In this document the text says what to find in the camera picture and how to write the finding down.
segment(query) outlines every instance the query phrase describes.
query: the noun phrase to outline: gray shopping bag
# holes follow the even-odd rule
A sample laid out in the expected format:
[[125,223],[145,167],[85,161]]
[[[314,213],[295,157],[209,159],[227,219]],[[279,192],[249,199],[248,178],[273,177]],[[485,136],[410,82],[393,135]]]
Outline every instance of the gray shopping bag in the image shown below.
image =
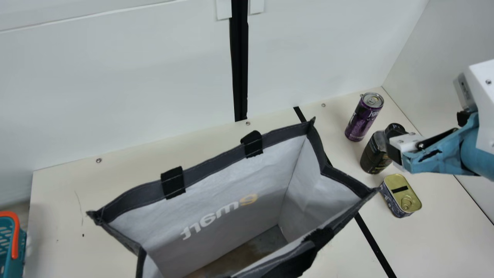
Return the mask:
[[138,278],[289,278],[376,192],[327,163],[313,119],[254,131],[87,214],[138,256]]

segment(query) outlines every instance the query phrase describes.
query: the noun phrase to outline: table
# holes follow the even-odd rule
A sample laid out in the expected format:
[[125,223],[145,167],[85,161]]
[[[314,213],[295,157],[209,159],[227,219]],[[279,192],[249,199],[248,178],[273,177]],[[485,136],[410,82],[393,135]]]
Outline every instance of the table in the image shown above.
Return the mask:
[[[359,95],[365,92],[381,94],[384,107],[364,140],[355,143],[347,140],[343,132]],[[370,175],[360,168],[360,156],[375,131],[396,122],[417,133],[382,88],[323,100],[300,109],[307,119],[316,116],[315,126],[334,167],[370,187],[379,186],[387,175],[400,173],[421,200],[422,209],[403,219],[395,218],[379,196],[360,210],[397,277],[494,277],[494,226],[454,176],[412,175],[393,165],[379,175]],[[450,128],[444,127],[438,134]]]
[[[136,256],[85,212],[136,185],[159,179],[165,170],[178,165],[186,169],[216,156],[238,145],[252,130],[265,133],[300,122],[293,109],[248,121],[250,125],[227,124],[35,171],[25,277],[135,277]],[[355,220],[319,252],[304,274],[307,278],[385,276]]]

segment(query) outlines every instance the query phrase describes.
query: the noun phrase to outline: teal basket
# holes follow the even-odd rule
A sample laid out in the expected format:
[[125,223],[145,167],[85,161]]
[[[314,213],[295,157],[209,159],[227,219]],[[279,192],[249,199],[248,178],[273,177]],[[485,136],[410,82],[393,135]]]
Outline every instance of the teal basket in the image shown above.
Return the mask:
[[24,270],[26,232],[18,227],[17,257],[15,257],[14,235],[19,226],[17,215],[0,212],[0,278],[21,278]]

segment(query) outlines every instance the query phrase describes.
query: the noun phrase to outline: energy drink can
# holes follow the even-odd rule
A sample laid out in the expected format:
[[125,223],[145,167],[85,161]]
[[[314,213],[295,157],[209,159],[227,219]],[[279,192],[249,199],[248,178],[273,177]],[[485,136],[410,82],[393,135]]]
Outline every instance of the energy drink can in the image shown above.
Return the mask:
[[383,105],[384,99],[378,93],[363,94],[345,129],[345,136],[351,141],[362,141]]
[[389,175],[379,187],[379,191],[394,216],[403,218],[422,208],[422,203],[405,177],[400,174]]
[[406,133],[405,128],[397,123],[390,124],[385,130],[374,132],[360,157],[362,170],[376,175],[386,169],[393,162],[387,154],[386,145],[389,138]]

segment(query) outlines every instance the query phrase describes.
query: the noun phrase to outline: gold lid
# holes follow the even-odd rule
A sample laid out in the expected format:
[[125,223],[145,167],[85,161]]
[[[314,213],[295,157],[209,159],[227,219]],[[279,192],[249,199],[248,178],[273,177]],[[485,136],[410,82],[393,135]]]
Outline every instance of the gold lid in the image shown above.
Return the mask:
[[384,183],[403,211],[414,212],[421,209],[422,203],[405,177],[400,174],[389,175],[384,178]]

